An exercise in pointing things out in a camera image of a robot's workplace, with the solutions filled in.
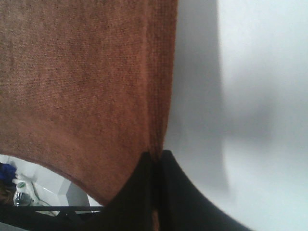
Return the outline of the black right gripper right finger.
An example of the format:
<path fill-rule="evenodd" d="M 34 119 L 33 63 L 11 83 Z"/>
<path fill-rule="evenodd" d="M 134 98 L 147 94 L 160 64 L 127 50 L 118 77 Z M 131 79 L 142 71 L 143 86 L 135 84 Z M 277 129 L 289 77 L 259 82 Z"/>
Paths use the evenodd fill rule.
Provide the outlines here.
<path fill-rule="evenodd" d="M 250 230 L 204 197 L 169 150 L 162 152 L 157 163 L 157 189 L 161 231 Z"/>

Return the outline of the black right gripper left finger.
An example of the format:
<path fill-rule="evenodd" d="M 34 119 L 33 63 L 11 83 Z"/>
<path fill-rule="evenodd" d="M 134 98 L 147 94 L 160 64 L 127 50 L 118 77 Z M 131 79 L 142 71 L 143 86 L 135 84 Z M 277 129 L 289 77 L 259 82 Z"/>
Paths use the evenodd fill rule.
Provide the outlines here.
<path fill-rule="evenodd" d="M 142 153 L 131 177 L 103 211 L 79 226 L 80 231 L 151 231 L 152 160 Z"/>

